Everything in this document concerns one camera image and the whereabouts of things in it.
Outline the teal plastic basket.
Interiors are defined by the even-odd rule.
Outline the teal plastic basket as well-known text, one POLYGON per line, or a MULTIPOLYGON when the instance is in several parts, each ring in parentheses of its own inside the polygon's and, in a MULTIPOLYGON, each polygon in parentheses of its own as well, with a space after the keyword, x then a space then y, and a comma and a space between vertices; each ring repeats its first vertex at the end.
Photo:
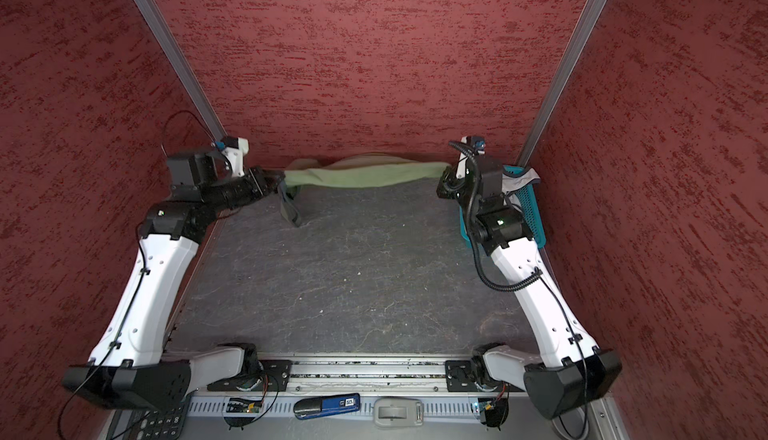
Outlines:
MULTIPOLYGON (((504 170, 520 172, 521 167, 503 165, 504 170)), ((496 246, 521 237, 526 237, 542 248, 546 243, 541 215, 532 185, 525 189, 505 194, 510 207, 506 220, 464 220, 460 208, 460 231, 467 246, 476 246, 491 253, 496 246)))

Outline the olive green tank top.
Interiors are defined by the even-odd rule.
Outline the olive green tank top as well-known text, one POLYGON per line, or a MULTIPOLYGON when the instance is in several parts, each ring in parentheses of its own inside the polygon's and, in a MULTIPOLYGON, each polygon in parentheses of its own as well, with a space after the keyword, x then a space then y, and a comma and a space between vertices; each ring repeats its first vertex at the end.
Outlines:
POLYGON ((302 187, 334 189, 381 188, 422 179, 439 179, 449 164, 370 153, 348 157, 323 166, 316 159, 297 159, 284 171, 277 186, 280 213, 294 227, 303 223, 295 205, 302 187))

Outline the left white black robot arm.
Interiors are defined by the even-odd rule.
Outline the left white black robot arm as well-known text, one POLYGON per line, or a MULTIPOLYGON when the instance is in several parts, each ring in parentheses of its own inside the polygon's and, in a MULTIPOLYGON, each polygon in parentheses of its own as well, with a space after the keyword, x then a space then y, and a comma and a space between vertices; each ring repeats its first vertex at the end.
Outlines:
POLYGON ((221 380, 245 391, 263 386, 252 344, 222 344, 189 359, 162 358, 177 293, 209 226, 222 212, 274 193, 283 178, 279 171, 244 166, 244 155, 242 147, 226 147, 167 158, 170 195, 148 210, 114 316, 88 361, 66 370, 66 390, 106 409, 168 411, 221 380))

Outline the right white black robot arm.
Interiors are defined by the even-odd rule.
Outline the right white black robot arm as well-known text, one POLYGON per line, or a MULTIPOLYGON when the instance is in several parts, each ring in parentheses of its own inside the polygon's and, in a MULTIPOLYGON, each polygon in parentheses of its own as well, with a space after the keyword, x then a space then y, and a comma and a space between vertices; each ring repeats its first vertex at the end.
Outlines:
POLYGON ((533 229, 504 182, 510 172, 496 159, 460 142, 459 162, 447 167, 437 194, 455 200, 481 282, 516 296, 534 333, 533 354, 500 344, 481 355, 485 377, 524 390, 546 419, 602 398, 623 365, 577 320, 545 266, 533 229))

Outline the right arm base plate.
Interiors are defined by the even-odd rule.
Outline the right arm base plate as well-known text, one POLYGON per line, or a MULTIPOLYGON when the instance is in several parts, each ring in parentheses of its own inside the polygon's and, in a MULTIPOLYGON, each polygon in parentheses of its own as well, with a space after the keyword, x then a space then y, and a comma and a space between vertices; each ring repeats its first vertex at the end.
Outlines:
POLYGON ((502 392, 502 382, 491 378, 480 357, 473 357, 469 360, 446 360, 444 367, 449 392, 486 394, 502 392))

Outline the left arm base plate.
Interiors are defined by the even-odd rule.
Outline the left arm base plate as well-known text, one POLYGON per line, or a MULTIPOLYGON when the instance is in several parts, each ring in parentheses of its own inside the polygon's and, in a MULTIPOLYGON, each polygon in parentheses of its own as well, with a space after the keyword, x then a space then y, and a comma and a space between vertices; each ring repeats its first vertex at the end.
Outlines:
POLYGON ((238 391, 238 392, 262 392, 263 380, 267 382, 268 391, 284 392, 291 376, 293 362, 291 360, 262 360, 261 378, 253 388, 246 388, 244 382, 238 379, 223 379, 207 386, 211 392, 238 391))

